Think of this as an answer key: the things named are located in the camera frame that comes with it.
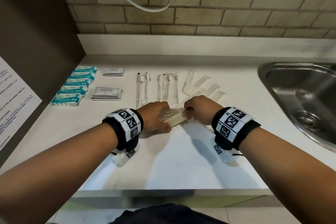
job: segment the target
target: sink drain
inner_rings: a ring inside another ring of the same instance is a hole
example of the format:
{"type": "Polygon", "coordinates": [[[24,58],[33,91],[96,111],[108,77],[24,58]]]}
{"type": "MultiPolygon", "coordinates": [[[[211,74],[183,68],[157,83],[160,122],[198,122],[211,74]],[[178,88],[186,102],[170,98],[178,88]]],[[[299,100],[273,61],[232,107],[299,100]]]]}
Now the sink drain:
{"type": "Polygon", "coordinates": [[[323,130],[320,119],[311,112],[298,111],[296,113],[296,120],[310,131],[321,132],[323,130]]]}

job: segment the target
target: tiled floor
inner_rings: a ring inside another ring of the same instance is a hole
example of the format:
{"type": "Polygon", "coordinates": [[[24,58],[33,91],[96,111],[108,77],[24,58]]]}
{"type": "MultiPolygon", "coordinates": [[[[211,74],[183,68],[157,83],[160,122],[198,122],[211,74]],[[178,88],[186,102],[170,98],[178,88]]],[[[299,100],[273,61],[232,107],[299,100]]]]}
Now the tiled floor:
{"type": "MultiPolygon", "coordinates": [[[[107,224],[126,209],[59,210],[48,223],[107,224]]],[[[194,208],[230,224],[300,224],[284,207],[194,208]]]]}

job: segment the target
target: person's left hand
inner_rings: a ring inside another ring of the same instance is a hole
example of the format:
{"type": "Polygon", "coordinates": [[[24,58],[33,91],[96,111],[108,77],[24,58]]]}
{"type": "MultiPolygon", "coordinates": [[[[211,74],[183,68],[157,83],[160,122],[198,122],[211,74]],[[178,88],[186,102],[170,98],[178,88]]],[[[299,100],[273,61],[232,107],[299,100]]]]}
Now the person's left hand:
{"type": "Polygon", "coordinates": [[[153,102],[137,109],[143,119],[143,131],[159,130],[164,133],[169,133],[171,126],[159,121],[162,110],[166,108],[169,108],[167,102],[153,102]]]}

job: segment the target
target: countertop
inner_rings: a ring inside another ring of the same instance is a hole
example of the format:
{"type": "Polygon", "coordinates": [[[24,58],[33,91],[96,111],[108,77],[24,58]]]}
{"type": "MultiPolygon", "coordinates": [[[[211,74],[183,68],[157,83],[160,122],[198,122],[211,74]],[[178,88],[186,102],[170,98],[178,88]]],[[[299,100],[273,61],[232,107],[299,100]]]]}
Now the countertop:
{"type": "MultiPolygon", "coordinates": [[[[323,148],[301,133],[283,113],[258,78],[261,61],[247,64],[229,63],[214,57],[87,55],[81,65],[99,68],[95,81],[78,107],[49,105],[11,156],[0,169],[10,169],[33,155],[99,124],[105,114],[119,108],[135,108],[136,74],[152,74],[151,100],[156,100],[157,75],[178,72],[179,99],[189,69],[196,78],[208,75],[221,86],[226,95],[219,101],[223,106],[235,106],[252,115],[262,128],[287,140],[336,170],[336,154],[323,148]],[[103,71],[124,67],[123,77],[103,77],[103,71]],[[96,87],[122,88],[121,101],[93,101],[96,87]]],[[[224,164],[211,149],[213,133],[197,122],[185,122],[169,134],[141,138],[140,151],[122,168],[115,167],[108,157],[83,184],[77,193],[126,190],[221,190],[230,194],[270,194],[270,190],[243,156],[224,164]]]]}

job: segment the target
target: tile wall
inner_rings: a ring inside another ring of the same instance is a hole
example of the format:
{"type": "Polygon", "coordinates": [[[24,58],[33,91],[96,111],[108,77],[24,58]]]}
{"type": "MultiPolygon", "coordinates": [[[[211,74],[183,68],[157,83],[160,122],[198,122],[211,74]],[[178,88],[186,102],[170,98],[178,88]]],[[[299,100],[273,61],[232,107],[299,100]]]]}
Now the tile wall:
{"type": "MultiPolygon", "coordinates": [[[[173,0],[160,13],[125,0],[66,0],[81,33],[336,39],[336,0],[173,0]]],[[[160,7],[168,0],[133,0],[160,7]]]]}

